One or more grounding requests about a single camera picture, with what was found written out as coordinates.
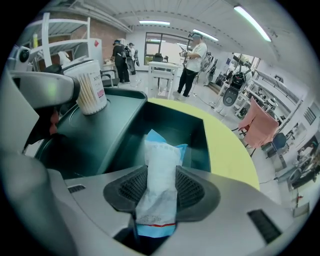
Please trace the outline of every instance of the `fluorescent light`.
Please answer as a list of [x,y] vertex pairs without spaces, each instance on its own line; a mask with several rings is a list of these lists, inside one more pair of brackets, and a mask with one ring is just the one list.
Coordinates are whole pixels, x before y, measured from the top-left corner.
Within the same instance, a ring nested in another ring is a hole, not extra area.
[[234,7],[234,9],[240,13],[243,17],[246,18],[246,20],[248,22],[250,22],[256,30],[258,30],[258,32],[261,34],[261,36],[264,38],[264,40],[271,42],[270,37],[267,35],[267,33],[263,30],[263,28],[258,24],[258,22],[255,21],[254,18],[252,18],[252,16],[247,13],[241,6],[236,6]]
[[149,42],[160,43],[159,39],[150,39]]
[[214,41],[219,41],[218,39],[216,39],[212,35],[206,34],[206,33],[202,32],[202,31],[194,29],[193,32],[199,33],[199,34],[203,35],[204,37],[210,38],[210,39],[212,39]]
[[158,24],[170,26],[170,22],[166,21],[156,21],[156,20],[140,20],[140,24]]

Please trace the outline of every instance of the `black pants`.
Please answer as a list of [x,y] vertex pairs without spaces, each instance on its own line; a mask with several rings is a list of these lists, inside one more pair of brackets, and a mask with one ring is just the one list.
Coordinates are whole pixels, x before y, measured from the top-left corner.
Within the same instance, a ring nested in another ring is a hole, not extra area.
[[133,61],[133,67],[134,67],[134,71],[131,71],[131,75],[136,74],[136,60]]
[[118,71],[120,83],[130,82],[128,66],[127,66],[126,62],[124,61],[121,63],[117,63],[115,66],[116,66],[116,70]]
[[182,88],[185,85],[183,96],[188,97],[188,94],[192,88],[192,83],[193,83],[197,74],[198,74],[198,72],[194,72],[192,70],[184,68],[182,75],[180,77],[178,93],[181,93]]

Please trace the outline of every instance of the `towel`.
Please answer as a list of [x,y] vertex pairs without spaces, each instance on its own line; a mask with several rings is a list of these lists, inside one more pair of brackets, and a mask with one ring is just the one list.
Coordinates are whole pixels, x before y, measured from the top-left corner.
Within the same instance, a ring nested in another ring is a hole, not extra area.
[[250,100],[250,109],[244,119],[239,123],[239,131],[249,126],[244,141],[250,147],[257,149],[272,142],[279,123],[265,112],[253,99]]

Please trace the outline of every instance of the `red label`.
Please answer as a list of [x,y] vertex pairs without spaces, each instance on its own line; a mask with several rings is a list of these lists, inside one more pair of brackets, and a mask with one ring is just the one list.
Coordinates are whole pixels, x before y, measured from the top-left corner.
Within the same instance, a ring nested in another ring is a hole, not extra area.
[[102,97],[103,95],[105,95],[105,91],[102,89],[101,91],[98,92],[98,97]]

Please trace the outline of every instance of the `black grille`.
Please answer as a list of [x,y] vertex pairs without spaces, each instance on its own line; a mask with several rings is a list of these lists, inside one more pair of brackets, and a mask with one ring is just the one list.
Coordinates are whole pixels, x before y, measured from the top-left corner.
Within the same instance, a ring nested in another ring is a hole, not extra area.
[[147,177],[146,170],[122,182],[119,188],[120,195],[134,201],[137,205],[147,189]]
[[279,229],[261,209],[250,211],[247,214],[267,244],[271,243],[281,235]]
[[197,204],[205,196],[203,186],[180,171],[175,173],[175,188],[177,212]]
[[84,185],[75,185],[75,186],[71,186],[68,187],[68,190],[70,193],[74,193],[80,190],[84,190],[86,187]]

